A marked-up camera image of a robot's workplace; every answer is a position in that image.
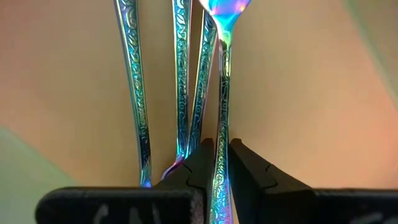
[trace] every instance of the beige surface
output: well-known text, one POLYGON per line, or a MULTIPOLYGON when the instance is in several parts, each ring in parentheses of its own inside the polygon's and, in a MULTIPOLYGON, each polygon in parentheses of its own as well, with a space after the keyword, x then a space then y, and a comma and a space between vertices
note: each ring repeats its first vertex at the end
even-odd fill
POLYGON ((398 106, 398 1, 396 0, 351 0, 353 13, 359 23, 365 24, 361 29, 364 42, 374 55, 379 73, 387 89, 398 106))
MULTIPOLYGON (((171 3, 139 9, 158 182, 175 154, 171 3)), ((200 15, 195 3, 193 72, 200 15)), ((137 185, 113 2, 2 0, 0 28, 0 125, 82 184, 137 185)), ((314 187, 398 187, 397 111, 340 1, 253 0, 235 31, 232 138, 314 187)), ((216 68, 203 137, 216 132, 216 68)))

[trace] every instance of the spoon handle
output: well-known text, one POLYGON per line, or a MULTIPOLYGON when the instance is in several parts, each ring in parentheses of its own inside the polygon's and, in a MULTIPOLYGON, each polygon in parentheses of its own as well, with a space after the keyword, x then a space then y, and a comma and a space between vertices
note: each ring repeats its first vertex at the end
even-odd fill
POLYGON ((185 159, 188 147, 188 65, 192 0, 172 0, 174 20, 175 82, 177 84, 177 155, 185 159))
POLYGON ((188 157, 200 143, 203 115, 205 114, 206 96, 210 79, 211 64, 216 45, 217 27, 210 15, 203 10, 197 84, 191 117, 191 127, 188 140, 188 157))
POLYGON ((144 77, 142 74, 137 1, 115 0, 115 5, 123 43, 124 59, 126 61, 134 123, 136 126, 140 169, 139 185, 141 187, 151 187, 148 117, 144 77))
POLYGON ((231 42, 219 38, 220 104, 218 109, 218 135, 215 171, 211 188, 210 222, 233 223, 231 189, 228 174, 228 109, 229 77, 231 74, 231 42))

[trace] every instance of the iridescent spoon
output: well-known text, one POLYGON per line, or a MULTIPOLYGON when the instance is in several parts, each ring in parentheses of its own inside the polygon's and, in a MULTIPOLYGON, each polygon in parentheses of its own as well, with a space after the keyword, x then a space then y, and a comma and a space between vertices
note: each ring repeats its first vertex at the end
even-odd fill
POLYGON ((232 223, 231 190, 228 175, 228 102, 231 44, 235 22, 251 0, 199 1, 215 22, 220 43, 220 105, 209 223, 232 223))
POLYGON ((199 49, 199 62, 197 73, 197 84, 193 101, 191 127, 189 132, 187 158, 200 143, 201 126, 205 114, 206 96, 216 45, 217 28, 210 15, 203 11, 201 26, 201 39, 199 49))
POLYGON ((115 0, 136 125, 141 187, 151 187, 150 144, 136 0, 115 0))
POLYGON ((177 153, 175 162, 163 173, 162 179, 184 161, 188 148, 188 65, 192 0, 172 1, 177 85, 177 153))

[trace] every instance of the decorative pattern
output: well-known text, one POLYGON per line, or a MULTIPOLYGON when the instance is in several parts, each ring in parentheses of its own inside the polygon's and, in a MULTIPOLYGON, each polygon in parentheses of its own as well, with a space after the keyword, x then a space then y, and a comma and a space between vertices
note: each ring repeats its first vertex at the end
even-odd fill
POLYGON ((150 144, 136 0, 115 0, 139 153, 140 186, 151 187, 150 144))
POLYGON ((215 173, 211 188, 210 224, 233 223, 228 174, 228 103, 231 74, 231 42, 220 37, 220 105, 215 173))
POLYGON ((203 115, 205 114, 206 96, 208 91, 211 64, 213 62, 216 45, 217 28, 213 19, 206 11, 203 11, 201 27, 201 39, 199 49, 199 62, 197 84, 193 102, 191 128, 188 140, 187 158, 200 143, 203 115))
POLYGON ((175 79, 177 84, 177 155, 185 159, 188 147, 188 64, 192 0, 172 0, 174 15, 175 79))

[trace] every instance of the spoon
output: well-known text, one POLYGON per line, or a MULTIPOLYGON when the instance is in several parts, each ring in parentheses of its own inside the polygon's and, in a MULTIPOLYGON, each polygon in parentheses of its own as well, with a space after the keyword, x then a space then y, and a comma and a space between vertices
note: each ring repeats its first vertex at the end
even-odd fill
POLYGON ((251 0, 199 0, 213 18, 218 32, 220 57, 220 104, 215 171, 211 188, 209 223, 233 223, 228 174, 228 108, 231 45, 236 20, 251 0))
POLYGON ((151 187, 150 144, 148 117, 142 74, 141 45, 139 38, 138 8, 136 0, 115 0, 124 59, 129 80, 134 123, 136 126, 140 187, 151 187))
POLYGON ((187 155, 188 148, 188 66, 192 0, 172 0, 174 21, 175 82, 177 84, 177 153, 164 177, 187 155))
POLYGON ((206 96, 210 79, 211 64, 213 62, 216 45, 217 29, 210 15, 203 11, 197 83, 193 101, 191 127, 188 139, 187 158, 200 143, 203 115, 205 114, 206 96))

